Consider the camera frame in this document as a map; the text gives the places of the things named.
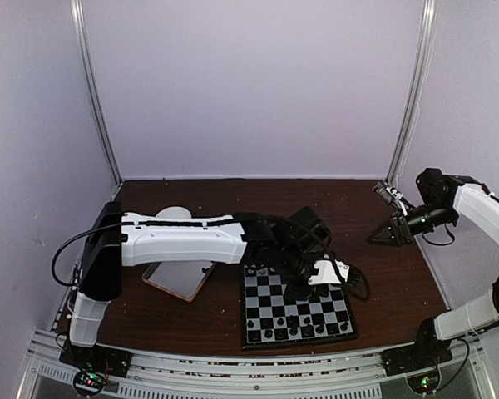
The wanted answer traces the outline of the left aluminium frame post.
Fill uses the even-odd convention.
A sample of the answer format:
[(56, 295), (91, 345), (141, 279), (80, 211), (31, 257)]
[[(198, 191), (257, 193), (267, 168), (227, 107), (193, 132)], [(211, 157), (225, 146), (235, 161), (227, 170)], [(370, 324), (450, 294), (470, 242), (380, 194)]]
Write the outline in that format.
[(82, 60), (83, 73), (86, 81), (86, 88), (91, 107), (91, 113), (96, 126), (96, 132), (101, 142), (103, 155), (111, 172), (111, 177), (116, 186), (123, 183), (120, 168), (117, 165), (116, 155), (109, 137), (106, 120), (103, 115), (101, 97), (96, 84), (94, 66), (92, 64), (91, 51), (86, 29), (84, 13), (84, 2), (81, 0), (71, 0), (72, 24), (77, 36), (77, 43)]

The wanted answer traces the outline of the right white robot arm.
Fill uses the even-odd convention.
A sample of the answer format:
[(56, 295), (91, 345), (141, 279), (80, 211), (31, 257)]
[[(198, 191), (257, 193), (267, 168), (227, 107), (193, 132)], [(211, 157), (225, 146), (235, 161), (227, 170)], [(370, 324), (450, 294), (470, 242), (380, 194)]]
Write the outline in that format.
[(483, 333), (499, 326), (499, 199), (488, 187), (468, 175), (446, 175), (426, 168), (416, 178), (422, 199), (418, 206), (386, 181), (373, 191), (395, 211), (367, 238), (369, 244), (400, 247), (425, 237), (437, 227), (462, 223), (457, 232), (464, 241), (441, 252), (446, 271), (461, 275), (460, 283), (472, 285), (457, 306), (422, 322), (410, 360), (428, 366), (450, 342), (469, 333)]

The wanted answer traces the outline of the black grey chessboard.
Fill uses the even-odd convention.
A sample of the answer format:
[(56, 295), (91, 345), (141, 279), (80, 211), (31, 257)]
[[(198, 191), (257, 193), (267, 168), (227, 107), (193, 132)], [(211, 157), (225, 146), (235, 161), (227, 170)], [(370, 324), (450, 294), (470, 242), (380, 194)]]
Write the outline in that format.
[[(292, 300), (284, 296), (286, 282), (274, 270), (241, 272), (241, 347), (246, 350), (283, 349), (302, 344), (327, 344), (358, 338), (348, 296), (329, 286), (329, 296)], [(255, 320), (250, 328), (248, 321)], [(289, 334), (298, 329), (295, 336)]]

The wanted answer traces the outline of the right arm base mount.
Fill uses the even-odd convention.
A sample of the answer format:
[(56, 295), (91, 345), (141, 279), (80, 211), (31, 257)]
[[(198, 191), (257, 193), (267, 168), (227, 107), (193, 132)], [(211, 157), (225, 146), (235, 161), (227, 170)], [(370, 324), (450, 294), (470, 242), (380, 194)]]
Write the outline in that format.
[(452, 360), (452, 352), (445, 347), (425, 352), (411, 344), (384, 350), (381, 359), (387, 377), (405, 377), (412, 392), (426, 396), (442, 386), (440, 366)]

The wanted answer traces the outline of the aluminium front rail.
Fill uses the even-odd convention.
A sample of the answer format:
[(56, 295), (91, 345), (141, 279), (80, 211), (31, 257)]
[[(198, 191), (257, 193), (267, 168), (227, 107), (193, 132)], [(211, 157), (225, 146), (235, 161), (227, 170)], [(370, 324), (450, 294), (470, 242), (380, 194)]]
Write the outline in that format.
[[(84, 398), (72, 387), (77, 369), (59, 361), (56, 334), (36, 329), (13, 398)], [(417, 393), (413, 382), (439, 372), (441, 385), (464, 364), (466, 344), (450, 362), (390, 376), (382, 353), (405, 345), (299, 356), (207, 357), (104, 345), (131, 354), (127, 375), (111, 376), (93, 398), (499, 398), (478, 339), (468, 338), (466, 365), (444, 389)]]

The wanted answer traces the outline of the wooden rimmed black tray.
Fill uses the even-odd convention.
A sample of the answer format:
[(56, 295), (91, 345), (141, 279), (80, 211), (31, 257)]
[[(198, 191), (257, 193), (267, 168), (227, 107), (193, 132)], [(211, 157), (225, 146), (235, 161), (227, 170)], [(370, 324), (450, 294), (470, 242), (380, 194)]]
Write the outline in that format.
[(210, 261), (165, 261), (151, 264), (142, 275), (142, 281), (160, 291), (188, 303), (192, 302), (215, 263)]

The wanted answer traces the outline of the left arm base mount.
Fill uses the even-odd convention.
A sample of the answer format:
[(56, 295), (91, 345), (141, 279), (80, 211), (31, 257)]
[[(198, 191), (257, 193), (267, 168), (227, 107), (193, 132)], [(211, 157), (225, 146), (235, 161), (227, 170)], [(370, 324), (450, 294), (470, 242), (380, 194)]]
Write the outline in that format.
[(72, 388), (76, 393), (81, 397), (92, 398), (116, 385), (112, 377), (127, 376), (131, 358), (130, 352), (120, 349), (67, 344), (61, 350), (59, 361), (77, 370), (72, 378)]

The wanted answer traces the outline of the white ceramic bowl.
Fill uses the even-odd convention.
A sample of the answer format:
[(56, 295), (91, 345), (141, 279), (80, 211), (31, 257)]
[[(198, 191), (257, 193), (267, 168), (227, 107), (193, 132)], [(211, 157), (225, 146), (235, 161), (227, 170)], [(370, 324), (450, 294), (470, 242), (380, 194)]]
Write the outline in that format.
[(160, 210), (156, 214), (159, 219), (191, 219), (192, 213), (185, 207), (170, 206)]

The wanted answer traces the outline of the aluminium frame post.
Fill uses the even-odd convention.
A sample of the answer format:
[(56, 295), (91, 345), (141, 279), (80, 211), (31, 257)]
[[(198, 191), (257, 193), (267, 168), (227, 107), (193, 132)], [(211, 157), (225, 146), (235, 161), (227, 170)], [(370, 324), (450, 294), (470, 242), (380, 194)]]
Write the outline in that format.
[(407, 100), (403, 111), (398, 138), (393, 150), (393, 156), (386, 174), (386, 182), (396, 185), (408, 156), (415, 126), (418, 102), (432, 52), (433, 34), (437, 18), (438, 1), (425, 0), (422, 6), (422, 18), (418, 33), (416, 55), (413, 63), (411, 81)]
[(94, 66), (92, 64), (91, 51), (86, 29), (84, 13), (84, 2), (81, 0), (71, 0), (72, 24), (77, 36), (77, 43), (82, 60), (83, 73), (86, 81), (86, 88), (91, 107), (91, 113), (96, 126), (96, 132), (101, 142), (103, 155), (111, 172), (111, 177), (116, 186), (123, 183), (120, 168), (117, 165), (116, 155), (109, 137), (106, 120), (103, 115), (101, 97), (96, 84)]

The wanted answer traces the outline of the right aluminium frame post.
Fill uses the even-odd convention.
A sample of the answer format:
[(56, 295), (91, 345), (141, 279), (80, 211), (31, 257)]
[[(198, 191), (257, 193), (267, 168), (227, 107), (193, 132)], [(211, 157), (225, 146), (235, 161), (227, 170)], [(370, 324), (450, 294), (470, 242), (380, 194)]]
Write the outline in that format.
[(437, 18), (438, 1), (425, 0), (422, 6), (422, 18), (418, 33), (416, 55), (413, 63), (411, 81), (407, 100), (403, 111), (398, 138), (393, 150), (393, 156), (386, 174), (386, 182), (396, 185), (408, 156), (415, 126), (418, 102), (432, 52), (433, 34)]

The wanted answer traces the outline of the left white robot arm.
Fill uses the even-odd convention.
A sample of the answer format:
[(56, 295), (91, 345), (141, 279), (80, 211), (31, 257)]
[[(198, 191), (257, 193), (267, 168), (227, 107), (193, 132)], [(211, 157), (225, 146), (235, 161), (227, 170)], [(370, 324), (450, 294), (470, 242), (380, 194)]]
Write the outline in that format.
[(288, 218), (256, 213), (210, 218), (124, 212), (104, 205), (83, 233), (77, 296), (69, 327), (72, 357), (86, 369), (98, 367), (96, 344), (108, 305), (122, 293), (122, 269), (141, 264), (205, 261), (272, 267), (297, 287), (345, 283), (329, 249), (331, 233), (309, 207)]

